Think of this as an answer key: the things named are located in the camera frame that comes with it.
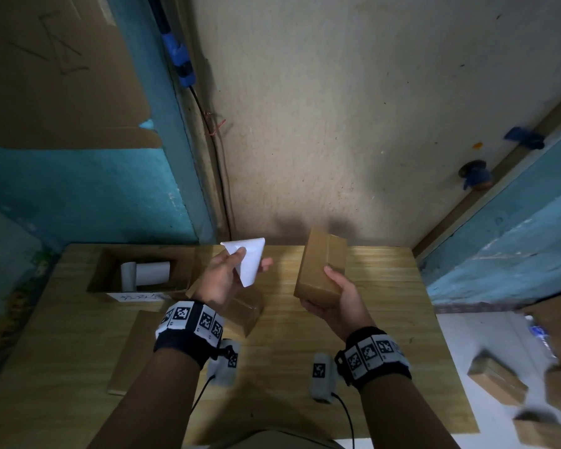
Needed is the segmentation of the person's right hand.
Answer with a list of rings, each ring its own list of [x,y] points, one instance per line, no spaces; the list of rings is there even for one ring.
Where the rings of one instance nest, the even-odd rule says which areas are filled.
[[[346,342],[353,332],[365,327],[377,327],[354,283],[352,283],[352,295],[341,294],[334,307],[323,308],[306,299],[300,299],[300,303],[309,313],[325,321],[343,342]]]

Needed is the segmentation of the person's left hand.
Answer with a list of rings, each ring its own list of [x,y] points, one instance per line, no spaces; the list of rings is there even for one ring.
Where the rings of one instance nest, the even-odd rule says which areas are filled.
[[[229,254],[224,250],[211,259],[190,299],[202,302],[220,314],[229,301],[244,288],[239,275],[232,277],[229,271]]]

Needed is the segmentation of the white paper label sheet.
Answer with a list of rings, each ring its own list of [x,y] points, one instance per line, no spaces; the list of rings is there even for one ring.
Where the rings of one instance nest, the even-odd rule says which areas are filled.
[[[254,284],[258,273],[262,253],[264,250],[265,238],[244,239],[239,241],[224,241],[220,245],[224,246],[228,254],[234,254],[238,249],[246,249],[243,260],[235,267],[240,282],[243,287],[247,288]]]

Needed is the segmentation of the person's left forearm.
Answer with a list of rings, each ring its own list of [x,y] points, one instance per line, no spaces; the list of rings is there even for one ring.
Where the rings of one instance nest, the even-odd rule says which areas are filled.
[[[200,372],[185,353],[156,351],[87,449],[181,449]]]

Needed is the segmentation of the person's right forearm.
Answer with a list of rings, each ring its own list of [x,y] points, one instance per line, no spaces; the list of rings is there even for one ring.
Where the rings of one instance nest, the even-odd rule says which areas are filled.
[[[359,394],[374,449],[461,449],[411,379],[377,377]]]

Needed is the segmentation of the marker wristband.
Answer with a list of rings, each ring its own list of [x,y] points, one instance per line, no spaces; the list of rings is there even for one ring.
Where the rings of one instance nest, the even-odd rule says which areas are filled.
[[[178,301],[166,310],[155,331],[153,351],[170,348],[186,354],[201,369],[217,358],[224,318],[199,301]]]
[[[367,326],[351,333],[344,350],[334,358],[347,386],[361,391],[370,381],[387,375],[412,379],[410,363],[396,341],[384,331]]]

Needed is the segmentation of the right marker wristband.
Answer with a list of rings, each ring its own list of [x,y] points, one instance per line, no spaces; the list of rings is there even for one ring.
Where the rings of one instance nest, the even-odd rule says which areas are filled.
[[[396,341],[384,331],[367,326],[351,333],[344,350],[334,358],[347,386],[361,391],[370,381],[387,375],[412,379],[410,363]]]

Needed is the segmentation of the white paper roll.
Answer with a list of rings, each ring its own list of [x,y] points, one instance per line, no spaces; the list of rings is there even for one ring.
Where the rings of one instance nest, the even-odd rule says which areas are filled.
[[[155,286],[169,282],[170,267],[170,262],[136,263],[135,286]]]
[[[137,287],[137,263],[125,262],[120,265],[121,291],[132,293]]]

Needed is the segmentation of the white handwritten label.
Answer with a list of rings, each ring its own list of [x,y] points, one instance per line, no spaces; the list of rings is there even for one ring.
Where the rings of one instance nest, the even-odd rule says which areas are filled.
[[[121,303],[160,302],[169,299],[168,295],[160,292],[117,292],[106,295]]]

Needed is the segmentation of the open cardboard box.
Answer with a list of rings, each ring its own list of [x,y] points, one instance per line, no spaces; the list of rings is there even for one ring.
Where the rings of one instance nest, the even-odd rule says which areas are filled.
[[[125,262],[170,262],[170,279],[165,284],[136,287],[136,292],[160,292],[168,301],[181,298],[193,282],[195,247],[183,245],[118,245],[102,250],[87,292],[112,299],[107,293],[121,291],[120,265]]]

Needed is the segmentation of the flat cardboard piece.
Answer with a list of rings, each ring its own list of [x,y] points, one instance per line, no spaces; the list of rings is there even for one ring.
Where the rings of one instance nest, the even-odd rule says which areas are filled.
[[[138,312],[107,384],[108,394],[124,396],[128,392],[153,354],[155,332],[164,315],[163,311]]]

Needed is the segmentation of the person's beige clothing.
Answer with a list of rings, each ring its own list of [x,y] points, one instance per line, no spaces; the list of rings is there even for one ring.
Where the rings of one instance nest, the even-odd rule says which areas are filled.
[[[280,428],[233,431],[213,443],[184,445],[182,449],[345,449],[335,440]]]

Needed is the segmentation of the blue tape piece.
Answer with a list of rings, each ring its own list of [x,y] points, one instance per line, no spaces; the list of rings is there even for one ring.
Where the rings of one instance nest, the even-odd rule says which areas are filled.
[[[528,150],[542,150],[545,147],[545,135],[522,127],[511,128],[503,140],[515,142]]]

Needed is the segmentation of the wooden wall strip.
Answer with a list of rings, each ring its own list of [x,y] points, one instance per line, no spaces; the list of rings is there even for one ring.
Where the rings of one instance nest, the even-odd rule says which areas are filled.
[[[561,102],[542,119],[535,130],[545,135],[545,147],[531,151],[516,146],[492,169],[493,185],[480,191],[471,191],[441,220],[413,249],[418,263],[423,262],[438,246],[464,226],[478,211],[561,140]]]

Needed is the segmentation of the large cardboard wall sheet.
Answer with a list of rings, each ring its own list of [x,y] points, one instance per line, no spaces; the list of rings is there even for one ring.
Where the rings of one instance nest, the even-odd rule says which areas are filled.
[[[0,0],[0,147],[161,148],[107,0]]]

